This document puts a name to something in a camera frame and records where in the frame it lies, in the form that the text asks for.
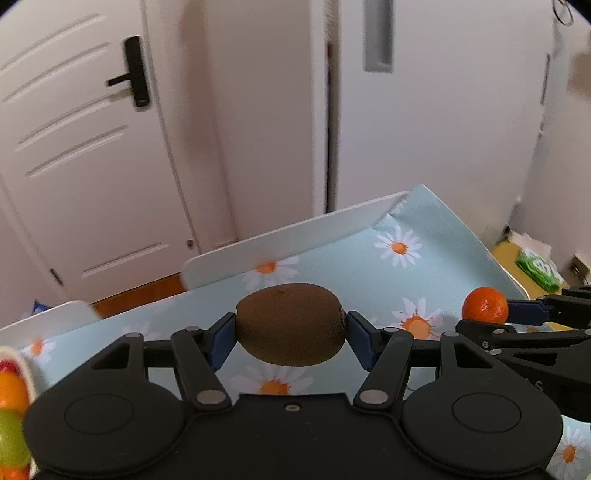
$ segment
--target orange fruit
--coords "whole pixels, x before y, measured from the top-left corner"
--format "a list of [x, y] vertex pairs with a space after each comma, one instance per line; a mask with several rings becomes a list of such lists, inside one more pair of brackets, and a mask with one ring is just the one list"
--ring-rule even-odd
[[28, 480], [29, 467], [8, 468], [4, 466], [0, 468], [0, 475], [3, 477], [2, 480]]
[[21, 417], [29, 406], [25, 382], [14, 372], [0, 372], [0, 409], [12, 410]]
[[492, 287], [479, 287], [470, 292], [462, 306], [462, 319], [487, 323], [505, 323], [509, 304], [505, 296]]

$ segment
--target green fruit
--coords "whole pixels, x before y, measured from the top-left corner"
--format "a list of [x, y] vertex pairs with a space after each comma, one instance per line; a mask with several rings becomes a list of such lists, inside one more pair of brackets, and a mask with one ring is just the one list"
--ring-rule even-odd
[[14, 413], [0, 410], [0, 465], [23, 468], [31, 454], [22, 436], [22, 420]]

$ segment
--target light blue tablecloth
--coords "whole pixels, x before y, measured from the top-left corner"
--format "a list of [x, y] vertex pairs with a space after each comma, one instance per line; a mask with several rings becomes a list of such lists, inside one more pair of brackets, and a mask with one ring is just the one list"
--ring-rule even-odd
[[[476, 287], [488, 285], [508, 298], [521, 298], [486, 248], [424, 186], [374, 226], [277, 260], [46, 339], [40, 355], [31, 355], [27, 348], [36, 379], [41, 385], [55, 384], [127, 332], [141, 332], [146, 340], [154, 340], [169, 338], [189, 325], [207, 328], [235, 311], [237, 302], [250, 292], [279, 283], [321, 285], [337, 295], [346, 311], [357, 310], [378, 327], [396, 325], [427, 339], [454, 329], [464, 298]], [[258, 392], [345, 392], [352, 398], [366, 375], [348, 344], [332, 359], [308, 368], [265, 364], [238, 344], [218, 372], [233, 400], [239, 393]], [[150, 379], [178, 395], [171, 371], [150, 369]], [[409, 392], [433, 379], [433, 368], [413, 369]], [[565, 419], [565, 425], [565, 444], [550, 471], [558, 478], [583, 479], [591, 471], [591, 458], [585, 453], [589, 424]]]

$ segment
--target recessed handle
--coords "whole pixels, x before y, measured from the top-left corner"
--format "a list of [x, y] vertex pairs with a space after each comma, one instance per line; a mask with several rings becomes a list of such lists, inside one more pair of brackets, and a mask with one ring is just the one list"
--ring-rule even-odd
[[130, 81], [135, 106], [138, 108], [148, 106], [150, 104], [150, 94], [148, 92], [148, 84], [146, 83], [142, 50], [137, 35], [125, 40], [124, 52], [128, 72], [107, 80], [107, 87]]
[[365, 71], [392, 73], [394, 0], [365, 1]]

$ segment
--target white door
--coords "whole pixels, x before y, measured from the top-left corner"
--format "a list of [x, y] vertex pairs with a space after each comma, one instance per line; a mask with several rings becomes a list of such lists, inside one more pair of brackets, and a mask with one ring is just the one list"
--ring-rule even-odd
[[[142, 38], [137, 109], [123, 42]], [[71, 298], [181, 270], [193, 240], [150, 89], [140, 0], [21, 0], [0, 19], [0, 175]]]
[[341, 0], [336, 207], [424, 183], [496, 240], [537, 140], [551, 28], [539, 0]]

